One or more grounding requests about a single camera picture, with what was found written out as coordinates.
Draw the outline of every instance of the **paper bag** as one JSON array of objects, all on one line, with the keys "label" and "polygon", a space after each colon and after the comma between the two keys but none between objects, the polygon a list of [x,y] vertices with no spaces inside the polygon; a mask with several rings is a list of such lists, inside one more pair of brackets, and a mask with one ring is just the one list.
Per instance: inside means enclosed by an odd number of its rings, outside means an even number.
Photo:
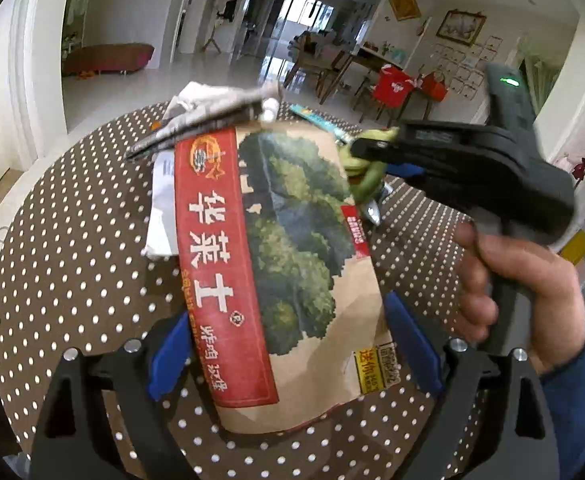
[{"label": "paper bag", "polygon": [[221,423],[237,433],[290,430],[397,380],[335,141],[274,129],[175,152],[184,295]]}]

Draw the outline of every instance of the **shiny floor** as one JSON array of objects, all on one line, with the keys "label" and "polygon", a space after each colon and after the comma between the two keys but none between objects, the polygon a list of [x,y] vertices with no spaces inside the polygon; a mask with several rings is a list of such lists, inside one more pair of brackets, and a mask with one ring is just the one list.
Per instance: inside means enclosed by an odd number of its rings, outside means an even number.
[{"label": "shiny floor", "polygon": [[[249,88],[266,80],[283,81],[292,62],[283,42],[263,41],[248,46],[240,56],[217,54],[210,49],[203,54],[180,55],[175,61],[156,70],[140,70],[121,75],[104,73],[80,80],[74,76],[62,80],[64,110],[68,135],[60,139],[48,156],[37,160],[16,181],[0,202],[0,227],[8,226],[38,179],[66,150],[101,124],[149,104],[170,99],[190,81],[212,86]],[[361,84],[365,70],[353,66],[344,78],[352,89]],[[342,88],[319,105],[315,95],[316,79],[299,72],[285,91],[284,99],[322,110],[351,123],[357,123],[361,111],[351,109],[352,90]],[[385,127],[365,119],[363,128]]]}]

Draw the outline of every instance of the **round table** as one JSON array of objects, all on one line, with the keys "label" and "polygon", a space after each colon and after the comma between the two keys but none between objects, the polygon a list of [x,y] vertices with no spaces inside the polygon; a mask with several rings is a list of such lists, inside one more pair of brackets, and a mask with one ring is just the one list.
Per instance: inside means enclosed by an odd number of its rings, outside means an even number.
[{"label": "round table", "polygon": [[[113,351],[184,309],[178,258],[151,261],[143,250],[152,162],[123,158],[166,105],[125,114],[83,138],[41,177],[10,226],[0,255],[0,396],[26,452],[66,348]],[[286,106],[280,118],[298,120]],[[398,290],[449,326],[459,287],[454,265],[462,252],[451,234],[463,216],[399,179],[389,182],[395,190],[382,205],[383,222],[367,232],[381,290]],[[160,402],[170,431],[206,480],[387,479],[434,405],[404,365],[396,386],[340,406],[302,430],[230,434],[219,424],[198,362],[191,366],[194,372]],[[109,392],[104,397],[124,464],[143,478],[116,398]],[[450,457],[450,475],[463,469],[479,416],[475,407],[466,437]]]}]

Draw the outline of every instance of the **human hand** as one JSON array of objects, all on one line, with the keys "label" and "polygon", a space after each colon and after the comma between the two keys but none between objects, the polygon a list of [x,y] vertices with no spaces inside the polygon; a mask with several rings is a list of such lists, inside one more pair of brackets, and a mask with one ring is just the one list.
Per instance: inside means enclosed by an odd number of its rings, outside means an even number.
[{"label": "human hand", "polygon": [[[479,234],[472,224],[457,226],[454,241],[466,250],[459,266],[463,293],[453,326],[470,342],[482,342],[498,317],[485,294],[490,269],[536,293],[528,355],[538,375],[565,364],[585,345],[585,303],[575,266],[527,240]],[[481,259],[477,256],[477,246]]]}]

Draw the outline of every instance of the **blue gripper pad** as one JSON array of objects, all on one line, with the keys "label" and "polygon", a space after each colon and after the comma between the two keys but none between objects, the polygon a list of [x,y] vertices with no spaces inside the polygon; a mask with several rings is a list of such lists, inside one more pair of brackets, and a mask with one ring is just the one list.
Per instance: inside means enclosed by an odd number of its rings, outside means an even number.
[{"label": "blue gripper pad", "polygon": [[392,176],[400,176],[401,178],[410,178],[424,174],[425,170],[414,164],[389,164],[387,165],[386,173]]},{"label": "blue gripper pad", "polygon": [[387,326],[419,387],[438,395],[444,390],[441,360],[396,292],[384,299]]},{"label": "blue gripper pad", "polygon": [[159,397],[175,389],[191,352],[192,336],[188,313],[186,313],[177,321],[152,359],[148,382],[150,397],[159,400]]}]

